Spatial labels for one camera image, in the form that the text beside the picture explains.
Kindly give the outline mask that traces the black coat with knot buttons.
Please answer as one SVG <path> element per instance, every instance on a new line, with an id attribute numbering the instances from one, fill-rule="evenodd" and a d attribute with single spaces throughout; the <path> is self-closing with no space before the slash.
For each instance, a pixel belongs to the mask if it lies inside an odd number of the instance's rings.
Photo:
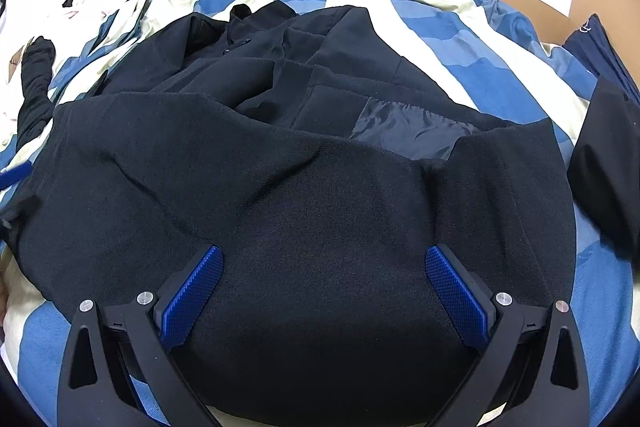
<path id="1" fill-rule="evenodd" d="M 65 315 L 156 291 L 204 249 L 224 273 L 175 359 L 202 400 L 276 426 L 405 426 L 470 369 L 427 280 L 447 245 L 519 303 L 570 297 L 575 220 L 550 120 L 454 103 L 354 6 L 274 2 L 145 39 L 53 107 L 1 213 Z"/>

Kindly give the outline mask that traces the black sock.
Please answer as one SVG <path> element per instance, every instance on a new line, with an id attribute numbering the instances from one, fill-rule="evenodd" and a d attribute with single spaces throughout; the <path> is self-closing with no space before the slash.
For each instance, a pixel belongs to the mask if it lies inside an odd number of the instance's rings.
<path id="1" fill-rule="evenodd" d="M 35 38 L 23 54 L 21 82 L 24 101 L 17 116 L 17 150 L 36 139 L 52 118 L 54 105 L 48 90 L 53 78 L 54 60 L 54 44 L 43 37 Z"/>

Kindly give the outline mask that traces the black garment at bed edge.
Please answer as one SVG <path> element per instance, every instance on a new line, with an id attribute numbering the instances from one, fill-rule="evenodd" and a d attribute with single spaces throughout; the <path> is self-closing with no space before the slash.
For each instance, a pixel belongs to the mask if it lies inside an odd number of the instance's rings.
<path id="1" fill-rule="evenodd" d="M 594 89 L 568 182 L 616 255 L 639 266 L 639 105 L 606 79 Z"/>

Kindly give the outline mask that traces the blue white beige patchwork duvet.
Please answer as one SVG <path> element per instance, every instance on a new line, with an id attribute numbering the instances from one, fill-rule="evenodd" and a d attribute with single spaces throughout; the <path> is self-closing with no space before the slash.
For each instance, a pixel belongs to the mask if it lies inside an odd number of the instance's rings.
<path id="1" fill-rule="evenodd" d="M 542 44 L 530 21 L 498 0 L 68 0 L 60 14 L 25 27 L 24 36 L 13 43 L 20 62 L 1 88 L 1 171 L 25 161 L 34 171 L 51 133 L 49 121 L 36 139 L 16 149 L 17 116 L 24 101 L 22 58 L 35 38 L 54 44 L 48 95 L 53 105 L 60 105 L 85 98 L 134 46 L 180 18 L 202 14 L 225 22 L 239 6 L 258 11 L 274 2 L 298 15 L 341 6 L 364 9 L 376 34 L 454 103 L 513 124 L 530 124 L 537 117 L 550 120 L 570 188 L 570 158 L 600 79 L 566 49 Z M 570 297 L 558 300 L 572 309 L 584 350 L 587 426 L 616 424 L 639 387 L 634 268 L 605 242 L 571 189 L 570 196 L 576 239 L 574 282 Z M 2 359 L 28 415 L 59 426 L 58 380 L 66 340 L 78 306 L 94 299 L 82 299 L 72 315 L 63 314 L 26 277 L 2 230 L 1 219 L 3 280 L 9 291 Z M 185 344 L 170 350 L 177 369 L 175 356 Z M 129 347 L 122 349 L 143 410 L 159 426 L 169 426 L 130 359 Z M 203 403 L 219 421 L 217 426 L 275 426 Z"/>

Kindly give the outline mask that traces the navy blue pillow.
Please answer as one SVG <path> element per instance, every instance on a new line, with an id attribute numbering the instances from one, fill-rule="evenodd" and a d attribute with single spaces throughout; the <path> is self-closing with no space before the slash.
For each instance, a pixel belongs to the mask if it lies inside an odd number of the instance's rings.
<path id="1" fill-rule="evenodd" d="M 600 18 L 596 13 L 590 15 L 565 40 L 563 48 L 600 79 L 611 81 L 622 89 L 628 98 L 639 104 L 639 88 L 628 68 L 612 45 Z"/>

